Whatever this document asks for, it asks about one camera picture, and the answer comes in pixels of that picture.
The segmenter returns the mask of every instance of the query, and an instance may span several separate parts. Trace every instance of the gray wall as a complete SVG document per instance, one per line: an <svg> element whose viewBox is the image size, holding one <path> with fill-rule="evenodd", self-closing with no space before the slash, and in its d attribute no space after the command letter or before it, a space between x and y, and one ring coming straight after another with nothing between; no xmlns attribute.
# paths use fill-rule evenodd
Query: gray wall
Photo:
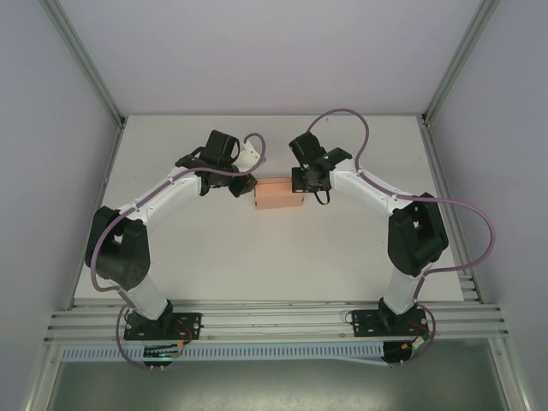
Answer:
<svg viewBox="0 0 548 411"><path fill-rule="evenodd" d="M0 409L66 304L115 129L38 0L0 4Z"/></svg>
<svg viewBox="0 0 548 411"><path fill-rule="evenodd" d="M497 225L480 282L503 307L538 409L548 409L547 20L546 0L503 1L433 128L452 196ZM462 221L477 255L486 229Z"/></svg>
<svg viewBox="0 0 548 411"><path fill-rule="evenodd" d="M60 0L132 114L419 113L480 0Z"/></svg>

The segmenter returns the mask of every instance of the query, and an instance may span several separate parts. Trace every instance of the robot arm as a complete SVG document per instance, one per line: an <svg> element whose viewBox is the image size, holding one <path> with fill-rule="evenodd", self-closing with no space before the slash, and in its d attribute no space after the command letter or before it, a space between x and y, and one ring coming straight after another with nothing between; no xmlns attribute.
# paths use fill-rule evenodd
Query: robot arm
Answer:
<svg viewBox="0 0 548 411"><path fill-rule="evenodd" d="M293 190L304 193L343 192L388 223L388 255L394 265L390 285L379 302L378 316L387 335L396 332L406 313L416 309L415 290L424 272L449 245L435 203L398 200L366 183L355 169L352 156L340 148L327 152L307 132L289 143L301 167L292 169ZM391 192L411 195L362 170Z"/></svg>
<svg viewBox="0 0 548 411"><path fill-rule="evenodd" d="M232 152L236 148L238 153L233 158ZM172 320L172 306L147 276L151 264L149 230L182 204L206 195L211 188L228 187L236 198L249 193L257 181L250 174L242 173L258 161L259 154L250 142L240 144L235 137L214 130L205 147L179 159L159 184L138 199L115 210L106 206L97 210L85 262L87 266L92 265L99 237L115 218L126 213L100 246L95 268L100 277L112 283L124 299L133 304L135 313L129 317L133 316L134 323L154 323L160 329L171 329L166 324ZM204 171L211 169L223 174Z"/></svg>

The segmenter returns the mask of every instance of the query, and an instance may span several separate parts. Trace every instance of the cable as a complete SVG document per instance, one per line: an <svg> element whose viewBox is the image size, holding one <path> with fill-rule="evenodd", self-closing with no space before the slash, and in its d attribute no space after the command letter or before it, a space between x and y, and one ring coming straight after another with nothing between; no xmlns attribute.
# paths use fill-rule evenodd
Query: cable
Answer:
<svg viewBox="0 0 548 411"><path fill-rule="evenodd" d="M426 331L426 332L430 332L430 330L428 330L425 326L423 325L420 325L420 324L417 324L417 323L414 323L413 321L409 321L409 323L418 331L418 330L423 330L423 331Z"/></svg>
<svg viewBox="0 0 548 411"><path fill-rule="evenodd" d="M415 341L417 341L417 338L419 338L419 329L415 327L415 329L414 329L414 339L411 343L414 343Z"/></svg>
<svg viewBox="0 0 548 411"><path fill-rule="evenodd" d="M141 364L140 362L132 360L131 358L129 358L129 356L126 354L126 352L123 350L122 341L120 339L120 320L122 319L122 313L124 312L124 310L126 308L129 309L128 304L125 304L120 309L120 312L118 313L118 317L116 318L115 336L116 336L116 345L118 346L118 351L120 351L120 355L122 356L122 358L129 365L135 366L135 367L139 368L140 370L145 370L145 371L150 371L150 372L155 371L155 370L162 370L161 368L157 368L157 367L154 367L154 366L146 366L145 364Z"/></svg>
<svg viewBox="0 0 548 411"><path fill-rule="evenodd" d="M426 354L426 352L432 348L432 345L434 344L434 338L436 337L436 332L437 332L437 325L436 325L436 319L434 318L434 314L432 314L432 311L430 311L430 308L428 308L424 304L420 304L418 302L417 307L422 308L425 311L425 313L428 313L428 315L430 316L430 320L432 321L432 332L430 335L430 341L428 342L428 345L422 351L420 351L415 357L410 358L407 361L400 361L399 363L397 363L397 365L399 366L404 366L417 361L419 358L423 357Z"/></svg>
<svg viewBox="0 0 548 411"><path fill-rule="evenodd" d="M184 328L186 331L188 331L188 342L187 342L187 344L190 344L192 342L192 331L185 324L183 324L180 320L177 321L177 323L179 323L182 328ZM174 326L173 329L175 331L177 331L180 336L183 336L183 341L184 341L185 333L182 332L181 330L179 330L176 326Z"/></svg>
<svg viewBox="0 0 548 411"><path fill-rule="evenodd" d="M249 169L247 171L243 171L241 173L231 173L231 172L228 172L228 171L211 169L209 167L197 167L195 169L183 170L182 172L180 172L179 174L177 174L176 176L173 177L173 182L176 182L177 180L180 180L181 178L183 178L187 174L201 172L201 171L205 171L205 172L209 172L209 173L213 173L213 174L219 174L221 176L229 176L229 177L242 177L242 176L246 176L248 174L253 173L265 161L266 142L265 142L265 138L259 133L248 134L243 139L243 142L246 143L247 140L249 140L251 137L258 137L259 140L260 140L260 144L261 144L261 153L260 153L260 156L259 156L259 160L257 160L257 163L255 163L255 165L251 169ZM172 184L171 181L167 181L164 184L157 187L154 191L152 191L150 194L148 194L143 200L141 200L140 202L138 202L136 204L137 210L140 209L142 206L144 206L146 203L148 203L150 200L152 200L154 197L156 197L157 195L162 193L167 187L171 186L171 184ZM97 258L98 258L98 255L99 255L99 250L103 246L104 240L109 235L109 233L112 231L112 229L114 229L118 225L118 223L120 223L125 217L127 217L129 214L131 214L134 211L136 211L136 209L134 207L129 208L125 212L121 213L114 220L112 220L112 222L106 227L106 229L104 229L103 233L101 234L101 236L97 240L97 244L95 245L95 248L93 249L92 261L91 261L91 264L90 264L90 272L91 272L93 287L99 293L105 293L107 291L117 291L118 294L132 308L134 308L134 304L123 293L123 291L120 287L117 287L117 286L101 287L98 284L98 282L97 282Z"/></svg>
<svg viewBox="0 0 548 411"><path fill-rule="evenodd" d="M314 197L316 197L316 200L322 205L322 206L327 206L330 201L331 201L331 196L329 194L329 191L326 191L325 192L325 203L319 199L319 195L318 195L318 192L317 191L314 191Z"/></svg>
<svg viewBox="0 0 548 411"><path fill-rule="evenodd" d="M383 361L375 361L375 360L365 360L363 358L355 358L355 357L328 357L329 360L339 360L339 361L347 361L347 362L355 362L358 364L367 364L369 366L389 366L390 364L383 362Z"/></svg>
<svg viewBox="0 0 548 411"><path fill-rule="evenodd" d="M487 249L485 250L485 252L479 257L477 258L476 260L470 262L470 263L467 263L467 264L463 264L463 265L457 265L455 267L444 267L444 268L433 268L433 269L430 269L430 270L427 270L425 271L425 273L423 274L422 278L419 280L419 283L417 284L417 288L415 289L414 291L414 295L413 295L413 298L414 300L417 300L418 296L419 296L419 292L420 290L422 289L422 286L426 280L426 277L428 277L429 275L435 273L435 272L449 272L449 271L463 271L463 270L467 270L469 268L472 268L472 267L475 267L476 265L478 264L481 264L483 261L485 261L485 259L487 259L487 257L489 257L489 255L491 254L491 252L493 251L493 248L495 247L495 242L497 240L497 233L495 231L495 225L493 224L492 220L489 218L489 216L487 216L487 214L485 214L483 211L481 211L479 208L477 207L474 207L473 205L468 205L466 203L463 203L461 201L457 201L457 200L448 200L448 199L440 199L440 198L425 198L425 197L417 197L417 196L414 196L414 195L404 195L404 194L398 194L398 193L394 193L380 185L378 185L376 182L374 182L373 180L371 180L369 177L367 177L362 171L361 171L361 168L360 168L360 157L361 155L363 154L363 152L366 150L366 146L367 146L367 142L369 141L369 124L367 123L366 119L360 114L358 113L357 111L355 110L351 110L351 109L334 109L334 110L329 110L329 111L326 111L324 114L322 114L321 116L318 116L313 122L312 124L310 124L310 126L308 126L308 129L307 131L311 131L312 128L324 117L326 116L329 116L331 114L335 114L335 113L349 113L349 114L352 114L353 116L356 116L360 119L360 121L362 122L362 124L364 125L364 128L366 130L366 135L365 135L365 138L363 140L363 143L360 147L360 150L358 151L358 153L356 154L356 157L355 157L355 160L354 160L354 166L356 168L356 171L358 172L358 175L367 183L369 184L370 186L372 186L373 188L376 188L378 191L380 191L381 193L384 193L386 195L389 195L390 197L394 198L395 200L406 200L406 201L419 201L419 202L423 202L423 203L443 203L443 204L452 204L452 205L455 205L455 206L461 206L461 207L464 207L470 211L473 211L475 212L476 214L478 214L481 218L483 218L483 220L485 221L485 223L487 224L487 227L489 228L489 235L490 235L490 239L489 239L489 245L487 246ZM418 358L420 358L421 356L423 356L426 351L428 351L430 349L430 347L432 346L432 344L434 343L434 337L436 336L436 319L434 318L434 315L432 314L432 311L430 311L430 309L428 309L426 306L420 304L420 303L417 303L417 307L421 307L425 312L427 312L429 315L430 315L430 318L432 319L432 337L431 337L431 341L428 343L428 345L426 346L426 348L424 348L417 356L415 356L414 358L408 360L408 361L405 361L405 362L402 362L401 364L409 364L411 362L414 362L416 361Z"/></svg>

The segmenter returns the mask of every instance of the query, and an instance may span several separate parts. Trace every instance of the wooden block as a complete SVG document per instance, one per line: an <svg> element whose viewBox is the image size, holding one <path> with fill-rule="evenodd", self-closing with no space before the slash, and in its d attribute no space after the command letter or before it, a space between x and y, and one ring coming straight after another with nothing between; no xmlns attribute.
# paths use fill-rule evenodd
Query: wooden block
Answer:
<svg viewBox="0 0 548 411"><path fill-rule="evenodd" d="M291 178L262 178L255 186L255 208L268 210L272 208L302 206L303 193L291 191Z"/></svg>

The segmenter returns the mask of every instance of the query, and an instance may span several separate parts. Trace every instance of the white table surface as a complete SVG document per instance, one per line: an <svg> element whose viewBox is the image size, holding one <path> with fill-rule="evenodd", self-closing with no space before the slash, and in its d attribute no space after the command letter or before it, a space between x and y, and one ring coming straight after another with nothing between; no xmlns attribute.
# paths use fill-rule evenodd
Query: white table surface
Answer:
<svg viewBox="0 0 548 411"><path fill-rule="evenodd" d="M297 164L288 143L314 116L131 116L104 197L117 208L139 197L174 162L203 146L213 129L242 139L264 135L267 163L257 177L290 176ZM413 116L368 116L371 138L361 163L372 173L414 194L434 194L417 120ZM327 151L353 155L363 126L352 116L331 116L313 132ZM256 148L259 142L252 140ZM257 211L253 194L235 199L227 188L188 202L149 233L149 275L170 299L201 301L376 301L388 287L392 265L387 225L344 194L331 192L319 205ZM451 251L436 266L454 265ZM84 267L76 298L97 293ZM462 301L456 273L432 275L422 301Z"/></svg>

